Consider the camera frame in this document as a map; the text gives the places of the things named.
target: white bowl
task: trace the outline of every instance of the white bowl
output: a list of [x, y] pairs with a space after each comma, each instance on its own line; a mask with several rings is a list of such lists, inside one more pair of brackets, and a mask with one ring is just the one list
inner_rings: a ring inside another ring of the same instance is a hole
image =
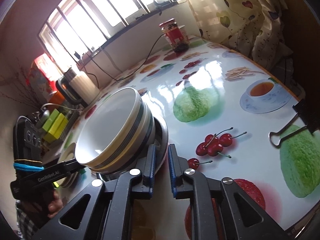
[[121, 172], [137, 160], [141, 154], [146, 153], [148, 145], [153, 143], [155, 139], [156, 129], [149, 107], [146, 103], [143, 104], [143, 117], [131, 140], [124, 144], [126, 147], [119, 155], [114, 156], [111, 160], [107, 159], [96, 167], [91, 167], [91, 170], [103, 174]]
[[124, 88], [114, 93], [82, 128], [76, 144], [77, 161], [88, 167], [105, 161], [128, 136], [141, 111], [143, 104], [137, 90]]

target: green melon print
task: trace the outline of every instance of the green melon print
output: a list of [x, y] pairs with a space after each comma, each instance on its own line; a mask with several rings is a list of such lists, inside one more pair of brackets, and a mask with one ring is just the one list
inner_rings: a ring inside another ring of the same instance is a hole
[[217, 118], [223, 109], [221, 96], [216, 88], [184, 88], [173, 104], [173, 114], [180, 122], [192, 122], [200, 118], [207, 122]]
[[[291, 125], [281, 138], [299, 129]], [[280, 147], [280, 162], [284, 180], [298, 198], [304, 198], [320, 183], [320, 143], [304, 130], [285, 140]]]

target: glass jar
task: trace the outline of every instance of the glass jar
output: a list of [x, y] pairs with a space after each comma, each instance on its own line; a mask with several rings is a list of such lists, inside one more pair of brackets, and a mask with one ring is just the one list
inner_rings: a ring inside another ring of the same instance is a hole
[[183, 52], [189, 49], [188, 42], [183, 37], [183, 34], [179, 30], [178, 24], [174, 19], [161, 23], [159, 27], [174, 52]]

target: binder clip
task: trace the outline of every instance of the binder clip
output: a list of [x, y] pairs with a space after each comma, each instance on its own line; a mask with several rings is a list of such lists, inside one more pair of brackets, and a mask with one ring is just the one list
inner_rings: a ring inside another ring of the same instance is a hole
[[[296, 115], [278, 132], [270, 132], [268, 134], [270, 143], [276, 147], [280, 148], [281, 143], [290, 137], [302, 132], [305, 129], [308, 129], [310, 133], [314, 133], [320, 126], [320, 118], [315, 110], [311, 110], [311, 108], [306, 103], [305, 99], [300, 100], [295, 106], [292, 107], [297, 113]], [[300, 117], [302, 121], [304, 122], [305, 126], [299, 128], [298, 130], [280, 138], [277, 144], [275, 144], [272, 141], [272, 136], [279, 136], [282, 134], [285, 130], [288, 129], [288, 127], [293, 124], [293, 122]]]

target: metal clip handle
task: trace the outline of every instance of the metal clip handle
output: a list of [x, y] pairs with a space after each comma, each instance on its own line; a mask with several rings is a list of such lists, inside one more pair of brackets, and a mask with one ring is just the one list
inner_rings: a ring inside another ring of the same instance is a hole
[[280, 148], [281, 143], [282, 143], [283, 141], [289, 139], [290, 137], [294, 136], [295, 134], [298, 134], [298, 133], [302, 132], [303, 130], [305, 130], [305, 129], [307, 128], [307, 126], [305, 125], [305, 126], [299, 128], [298, 130], [296, 130], [296, 131], [294, 131], [294, 132], [292, 132], [292, 133], [290, 133], [290, 134], [288, 134], [288, 135], [280, 138], [278, 144], [275, 144], [275, 143], [272, 141], [272, 139], [271, 139], [272, 136], [279, 136], [280, 134], [282, 134], [285, 130], [288, 129], [288, 127], [294, 122], [294, 120], [297, 119], [297, 117], [298, 117], [298, 114], [296, 114], [279, 132], [270, 132], [270, 133], [268, 134], [269, 141], [270, 141], [270, 143], [271, 143], [274, 147]]

